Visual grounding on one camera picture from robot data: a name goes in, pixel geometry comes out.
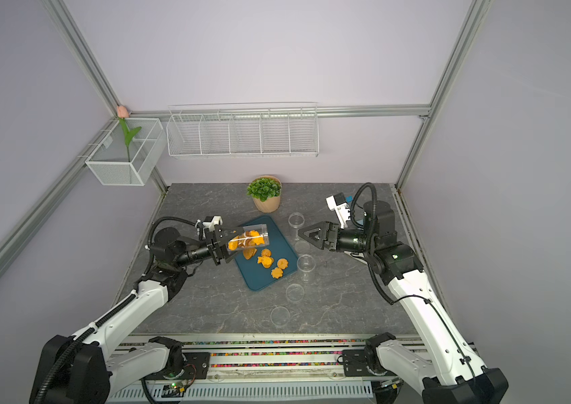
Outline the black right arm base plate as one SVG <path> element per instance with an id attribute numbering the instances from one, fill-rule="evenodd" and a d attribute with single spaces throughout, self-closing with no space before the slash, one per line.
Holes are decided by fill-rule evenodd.
<path id="1" fill-rule="evenodd" d="M 368 365 L 363 348 L 343 350 L 337 358 L 337 363 L 343 367 L 346 377 L 376 376 L 376 373 Z"/>

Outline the clear cookie jar front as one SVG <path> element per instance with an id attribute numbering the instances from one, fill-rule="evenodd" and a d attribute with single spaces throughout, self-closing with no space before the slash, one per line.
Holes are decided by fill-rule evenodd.
<path id="1" fill-rule="evenodd" d="M 243 230 L 227 243 L 227 249 L 230 251 L 241 251 L 268 245 L 268 227 L 265 224 L 258 224 L 243 227 Z"/>

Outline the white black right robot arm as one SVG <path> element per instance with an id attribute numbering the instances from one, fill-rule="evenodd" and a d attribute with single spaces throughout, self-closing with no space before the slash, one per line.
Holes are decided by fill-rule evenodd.
<path id="1" fill-rule="evenodd" d="M 416 252 L 399 241 L 395 213 L 379 200 L 376 186 L 364 183 L 347 201 L 327 198 L 339 222 L 302 227 L 298 236 L 320 250 L 358 254 L 366 262 L 378 294 L 399 304 L 424 342 L 429 358 L 405 348 L 391 333 L 370 338 L 364 348 L 367 368 L 393 373 L 425 403 L 499 403 L 509 389 L 502 370 L 488 367 L 450 319 L 430 284 Z"/>

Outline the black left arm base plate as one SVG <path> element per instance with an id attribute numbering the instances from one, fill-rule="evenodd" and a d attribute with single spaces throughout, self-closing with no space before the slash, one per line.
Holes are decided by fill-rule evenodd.
<path id="1" fill-rule="evenodd" d="M 184 351 L 180 359 L 169 360 L 162 370 L 148 375 L 147 380 L 204 380 L 210 362 L 210 353 Z"/>

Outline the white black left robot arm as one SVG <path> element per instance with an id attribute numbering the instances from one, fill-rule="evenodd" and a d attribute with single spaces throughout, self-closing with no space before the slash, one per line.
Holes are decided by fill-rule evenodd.
<path id="1" fill-rule="evenodd" d="M 42 349 L 30 395 L 32 403 L 104 403 L 137 380 L 159 374 L 177 379 L 196 367 L 179 341 L 151 338 L 141 348 L 114 356 L 114 351 L 144 320 L 165 306 L 191 276 L 188 267 L 211 259 L 230 262 L 228 247 L 241 227 L 224 227 L 212 216 L 196 222 L 198 237 L 183 237 L 174 227 L 152 223 L 147 236 L 149 261 L 135 288 L 116 306 L 70 336 L 57 335 Z"/>

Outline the clear jar lid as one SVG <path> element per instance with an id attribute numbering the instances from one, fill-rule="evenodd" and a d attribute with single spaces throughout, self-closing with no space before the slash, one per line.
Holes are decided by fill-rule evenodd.
<path id="1" fill-rule="evenodd" d="M 297 303 L 305 297 L 304 287 L 300 284 L 290 284 L 286 288 L 286 298 L 288 302 Z"/>
<path id="2" fill-rule="evenodd" d="M 270 321 L 277 328 L 283 328 L 290 322 L 291 314 L 287 307 L 276 306 L 270 313 Z"/>
<path id="3" fill-rule="evenodd" d="M 299 255 L 308 254 L 311 250 L 311 245 L 303 240 L 295 242 L 295 252 Z"/>

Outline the clear cookie jar back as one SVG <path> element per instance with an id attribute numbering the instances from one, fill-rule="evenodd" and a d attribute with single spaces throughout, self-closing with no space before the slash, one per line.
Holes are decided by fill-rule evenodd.
<path id="1" fill-rule="evenodd" d="M 297 260 L 297 269 L 303 282 L 309 282 L 312 279 L 316 267 L 317 261 L 310 254 L 303 254 Z"/>

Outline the clear cookie jar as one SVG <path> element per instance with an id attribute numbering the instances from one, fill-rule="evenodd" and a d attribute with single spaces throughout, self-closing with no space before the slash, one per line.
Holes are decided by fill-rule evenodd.
<path id="1" fill-rule="evenodd" d="M 268 227 L 265 224 L 258 224 L 243 227 L 243 230 L 227 243 L 227 249 L 230 251 L 241 251 L 268 245 Z"/>
<path id="2" fill-rule="evenodd" d="M 292 238 L 295 242 L 300 240 L 298 234 L 299 230 L 305 225 L 305 217 L 300 212 L 293 212 L 288 217 L 288 224 L 292 233 Z"/>
<path id="3" fill-rule="evenodd" d="M 303 254 L 297 260 L 297 269 L 303 282 L 309 282 L 312 279 L 316 267 L 317 261 L 310 254 Z"/>

